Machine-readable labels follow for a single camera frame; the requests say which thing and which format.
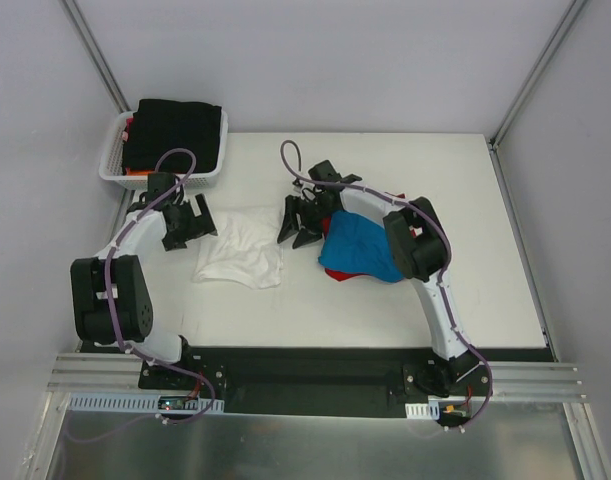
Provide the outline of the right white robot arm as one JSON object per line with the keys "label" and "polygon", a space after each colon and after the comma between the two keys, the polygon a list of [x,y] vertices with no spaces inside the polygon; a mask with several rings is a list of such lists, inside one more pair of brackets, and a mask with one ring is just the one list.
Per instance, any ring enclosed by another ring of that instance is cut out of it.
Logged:
{"label": "right white robot arm", "polygon": [[434,354],[415,374],[417,387],[439,397],[466,388],[476,359],[453,305],[447,275],[451,249],[431,202],[373,190],[356,175],[341,176],[330,161],[296,175],[294,184],[299,192],[285,199],[277,240],[291,240],[294,248],[321,241],[318,262],[338,280],[411,281]]}

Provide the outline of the blue t shirt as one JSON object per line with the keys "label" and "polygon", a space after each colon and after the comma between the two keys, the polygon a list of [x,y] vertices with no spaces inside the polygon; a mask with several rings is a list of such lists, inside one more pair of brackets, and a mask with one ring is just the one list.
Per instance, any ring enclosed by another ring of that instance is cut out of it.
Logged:
{"label": "blue t shirt", "polygon": [[404,279],[382,226],[361,215],[337,211],[322,221],[322,228],[324,243],[318,262],[332,279],[343,282],[369,276],[386,283]]}

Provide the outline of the red t shirt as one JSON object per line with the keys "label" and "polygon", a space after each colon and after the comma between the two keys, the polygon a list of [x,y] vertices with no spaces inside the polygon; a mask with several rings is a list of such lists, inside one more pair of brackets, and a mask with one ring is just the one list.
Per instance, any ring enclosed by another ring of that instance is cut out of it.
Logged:
{"label": "red t shirt", "polygon": [[395,210],[392,197],[382,200],[353,189],[343,190],[340,197],[341,209],[322,220],[324,243],[318,262],[326,274],[339,282],[358,276],[402,281],[383,224]]}

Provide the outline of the white t shirt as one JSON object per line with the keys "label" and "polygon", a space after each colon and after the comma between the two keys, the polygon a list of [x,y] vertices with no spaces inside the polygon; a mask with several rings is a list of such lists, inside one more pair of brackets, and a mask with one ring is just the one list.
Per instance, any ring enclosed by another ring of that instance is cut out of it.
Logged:
{"label": "white t shirt", "polygon": [[192,281],[229,281],[253,290],[279,286],[283,269],[277,243],[280,209],[223,209],[213,218],[217,234],[199,240]]}

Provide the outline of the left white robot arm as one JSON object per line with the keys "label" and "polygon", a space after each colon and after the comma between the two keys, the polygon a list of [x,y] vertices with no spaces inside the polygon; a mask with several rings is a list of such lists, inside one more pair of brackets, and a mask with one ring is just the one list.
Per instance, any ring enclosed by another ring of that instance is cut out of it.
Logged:
{"label": "left white robot arm", "polygon": [[149,363],[163,363],[162,377],[177,389],[190,386],[197,366],[186,358],[187,340],[154,326],[154,307],[143,273],[156,248],[176,251],[217,228],[204,194],[189,200],[183,179],[154,172],[147,189],[127,209],[125,222],[95,256],[70,267],[76,333],[83,342],[112,346]]}

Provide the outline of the white plastic basket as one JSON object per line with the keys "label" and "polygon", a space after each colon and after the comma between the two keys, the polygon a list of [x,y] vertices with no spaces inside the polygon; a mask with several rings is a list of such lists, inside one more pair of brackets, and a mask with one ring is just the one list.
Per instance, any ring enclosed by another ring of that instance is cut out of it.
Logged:
{"label": "white plastic basket", "polygon": [[[136,191],[147,188],[147,177],[144,175],[124,175],[122,173],[123,132],[127,120],[133,117],[134,111],[120,113],[108,130],[104,146],[99,157],[98,173],[101,179],[114,182],[126,190]],[[217,183],[226,156],[229,118],[225,111],[221,113],[220,144],[216,166],[208,173],[192,174],[186,182],[186,188],[210,188]]]}

